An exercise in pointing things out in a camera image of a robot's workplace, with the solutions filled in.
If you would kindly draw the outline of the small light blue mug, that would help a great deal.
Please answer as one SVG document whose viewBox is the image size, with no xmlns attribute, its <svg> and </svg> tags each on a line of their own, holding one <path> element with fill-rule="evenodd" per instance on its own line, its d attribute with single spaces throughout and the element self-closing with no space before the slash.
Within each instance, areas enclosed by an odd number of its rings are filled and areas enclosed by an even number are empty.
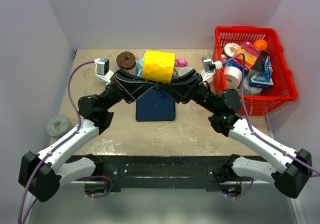
<svg viewBox="0 0 320 224">
<path fill-rule="evenodd" d="M 142 77 L 143 63 L 144 63 L 144 58 L 141 58 L 138 61 L 138 63 L 136 64 L 136 66 L 137 66 L 137 76 L 139 76 L 139 77 Z"/>
</svg>

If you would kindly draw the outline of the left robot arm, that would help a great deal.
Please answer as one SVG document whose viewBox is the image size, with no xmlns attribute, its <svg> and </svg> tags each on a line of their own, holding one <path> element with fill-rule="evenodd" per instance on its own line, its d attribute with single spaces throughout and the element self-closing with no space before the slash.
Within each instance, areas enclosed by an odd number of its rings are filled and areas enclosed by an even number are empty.
<svg viewBox="0 0 320 224">
<path fill-rule="evenodd" d="M 23 196 L 32 194 L 46 202 L 70 178 L 90 177 L 99 180 L 104 169 L 93 157 L 82 158 L 79 163 L 67 160 L 84 144 L 103 133 L 111 124 L 114 114 L 109 109 L 124 100 L 137 101 L 157 82 L 129 74 L 124 70 L 111 71 L 105 90 L 101 94 L 83 96 L 78 100 L 78 124 L 67 134 L 38 153 L 27 152 L 21 160 L 18 183 L 24 187 Z"/>
</svg>

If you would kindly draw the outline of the yellow mug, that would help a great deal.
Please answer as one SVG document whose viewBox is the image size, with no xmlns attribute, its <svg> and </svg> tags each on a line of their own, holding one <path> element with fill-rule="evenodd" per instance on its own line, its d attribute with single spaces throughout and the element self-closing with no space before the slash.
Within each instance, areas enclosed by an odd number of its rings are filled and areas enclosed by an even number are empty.
<svg viewBox="0 0 320 224">
<path fill-rule="evenodd" d="M 143 57 L 142 78 L 169 84 L 174 72 L 175 59 L 174 53 L 147 50 Z"/>
</svg>

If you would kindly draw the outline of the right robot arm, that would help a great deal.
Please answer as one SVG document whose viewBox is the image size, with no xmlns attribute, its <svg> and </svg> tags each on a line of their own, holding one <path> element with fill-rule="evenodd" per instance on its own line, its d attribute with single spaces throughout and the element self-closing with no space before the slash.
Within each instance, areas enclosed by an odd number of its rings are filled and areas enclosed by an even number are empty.
<svg viewBox="0 0 320 224">
<path fill-rule="evenodd" d="M 173 79 L 170 84 L 156 83 L 155 86 L 176 103 L 187 104 L 192 100 L 212 112 L 208 120 L 217 133 L 244 144 L 264 159 L 256 161 L 231 155 L 213 171 L 221 182 L 248 177 L 274 184 L 289 198 L 299 196 L 313 174 L 310 152 L 305 149 L 296 151 L 254 128 L 249 118 L 238 113 L 242 103 L 235 89 L 214 94 L 195 70 Z"/>
</svg>

